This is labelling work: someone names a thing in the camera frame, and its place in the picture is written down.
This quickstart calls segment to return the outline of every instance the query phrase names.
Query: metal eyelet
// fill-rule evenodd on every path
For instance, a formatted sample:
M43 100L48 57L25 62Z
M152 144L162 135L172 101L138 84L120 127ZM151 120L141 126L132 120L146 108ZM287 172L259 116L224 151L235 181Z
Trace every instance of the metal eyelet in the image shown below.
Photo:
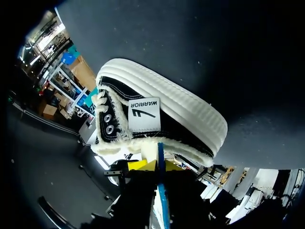
M111 120L111 118L112 118L111 114L108 114L108 115L106 115L106 116L104 117L104 121L105 121L106 123L108 123L108 122Z
M114 126L113 126L113 125L107 126L107 128L106 128L106 133L107 133L108 135L110 135L113 131L114 131Z

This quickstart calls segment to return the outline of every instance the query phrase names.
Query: cable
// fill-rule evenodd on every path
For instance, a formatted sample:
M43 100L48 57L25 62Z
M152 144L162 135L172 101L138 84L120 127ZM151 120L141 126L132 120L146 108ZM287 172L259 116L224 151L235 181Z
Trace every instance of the cable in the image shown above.
M303 169L299 169L299 170L298 170L298 174L297 174L296 179L295 179L295 184L296 184L297 178L299 177L299 171L302 171L302 172L305 174L305 172L304 172ZM298 189L299 189L299 190L292 196L292 193L293 193L293 191L294 191L294 189L295 189L295 184L294 184L294 188L292 189L290 195L288 195L288 194L282 195L282 198L283 198L283 197L287 197L287 198L289 199L288 202L287 202L287 204L286 204L286 206L285 206L285 208L287 208L287 207L289 206L289 203L291 203L291 205L292 205L294 198L295 198L296 195L299 193L300 187L302 186L303 181L304 181L303 175L301 175L301 176L302 176L302 177L301 177L302 183L298 184L298 186L299 186Z
M216 192L218 191L218 189L219 189L219 187L217 187L216 191L213 193L213 195L211 196L211 198L210 198L210 199L212 199L212 198L213 198L213 196L216 194Z
M86 144L85 143L85 141L84 141L84 139L80 136L80 140L82 141L82 144L84 144L85 146L91 146L91 145L89 145L89 144Z
M108 196L101 188L100 186L94 181L94 178L87 172L87 170L84 168L84 166L82 165L79 165L79 169L80 170L84 170L86 175L91 179L91 181L95 184L95 186L106 196L106 197L109 197L109 199L113 202L113 198Z
M304 176L303 176L303 174L301 174L301 179L300 179L299 184L298 184L298 185L295 185L294 188L292 189L291 195L292 195L292 193L294 192L294 189L296 189L296 188L298 189L297 191L295 191L294 195L292 196L292 199L294 199L294 198L296 197L296 195L299 193L299 191L300 191L300 189L301 189L301 186L303 185L303 182L304 182Z

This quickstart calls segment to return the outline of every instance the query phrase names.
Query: shoe label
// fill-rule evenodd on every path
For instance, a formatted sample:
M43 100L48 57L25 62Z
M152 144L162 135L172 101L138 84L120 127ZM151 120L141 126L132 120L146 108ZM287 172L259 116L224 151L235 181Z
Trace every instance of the shoe label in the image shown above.
M160 131L160 99L129 100L128 125L133 132Z

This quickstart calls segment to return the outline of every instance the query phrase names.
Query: yellow object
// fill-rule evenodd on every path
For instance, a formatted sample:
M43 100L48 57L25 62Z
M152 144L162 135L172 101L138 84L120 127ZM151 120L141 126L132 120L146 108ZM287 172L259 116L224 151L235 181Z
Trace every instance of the yellow object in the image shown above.
M234 167L233 167L233 166L230 166L230 167L227 169L226 173L223 174L223 177L222 177L221 180L220 180L220 184L221 184L221 185L223 185L225 182L227 182L227 179L228 179L228 177L229 177L229 174L232 173L233 170L234 170Z
M165 169L166 171L172 171L172 170L176 170L176 171L181 171L183 170L182 168L178 167L177 165L174 165L173 162L165 160Z
M146 160L142 161L135 161L135 162L128 162L128 170L138 170L139 168L143 167L147 164Z
M136 162L128 162L128 169L130 170L149 170L154 171L156 167L156 160L151 161L150 163L147 163L146 160L143 161L136 161ZM174 163L165 160L165 167L166 171L183 171L182 168L178 167L177 165L174 165Z
M141 171L145 171L145 170L154 171L155 168L156 168L156 160L153 160L150 163L148 163L148 164L144 165L143 167L139 168L138 170L141 170Z

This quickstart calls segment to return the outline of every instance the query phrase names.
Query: blue strip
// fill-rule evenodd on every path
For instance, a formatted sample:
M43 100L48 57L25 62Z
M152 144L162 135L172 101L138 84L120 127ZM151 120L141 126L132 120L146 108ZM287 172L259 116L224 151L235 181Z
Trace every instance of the blue strip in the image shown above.
M165 174L165 161L164 161L164 150L163 143L158 143L158 168L160 171L160 176L163 178Z
M162 215L163 215L163 222L164 222L164 228L169 229L170 228L170 222L169 222L169 213L168 213L168 205L167 205L167 199L165 196L165 187L164 184L158 185L160 197L161 197L161 206L162 206Z

